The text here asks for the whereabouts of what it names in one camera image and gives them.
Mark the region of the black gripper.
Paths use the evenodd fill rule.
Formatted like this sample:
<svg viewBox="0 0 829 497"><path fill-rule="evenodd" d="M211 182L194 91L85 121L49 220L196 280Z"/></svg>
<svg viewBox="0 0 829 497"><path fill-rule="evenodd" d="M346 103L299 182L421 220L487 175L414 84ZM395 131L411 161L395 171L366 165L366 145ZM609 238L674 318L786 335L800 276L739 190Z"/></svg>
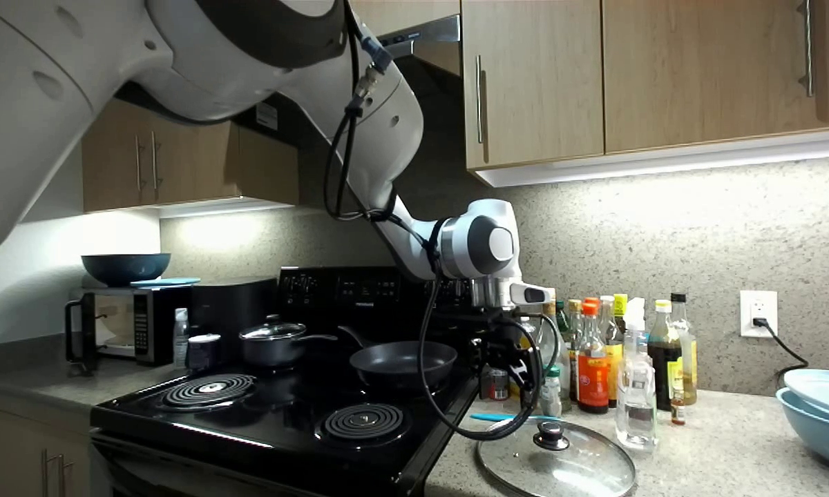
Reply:
<svg viewBox="0 0 829 497"><path fill-rule="evenodd" d="M544 372L538 323L530 314L496 313L480 332L478 367L502 372L507 390L530 405Z"/></svg>

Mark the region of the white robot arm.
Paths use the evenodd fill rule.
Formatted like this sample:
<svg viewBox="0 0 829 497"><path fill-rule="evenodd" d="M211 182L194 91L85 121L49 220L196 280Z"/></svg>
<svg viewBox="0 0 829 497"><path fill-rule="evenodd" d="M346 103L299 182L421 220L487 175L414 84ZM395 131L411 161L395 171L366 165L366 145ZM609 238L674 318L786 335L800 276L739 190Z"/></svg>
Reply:
<svg viewBox="0 0 829 497"><path fill-rule="evenodd" d="M196 125L291 99L410 274L465 280L502 314L551 298L522 280L508 201L446 220L406 211L395 176L422 107L348 0L0 0L0 247L127 84Z"/></svg>

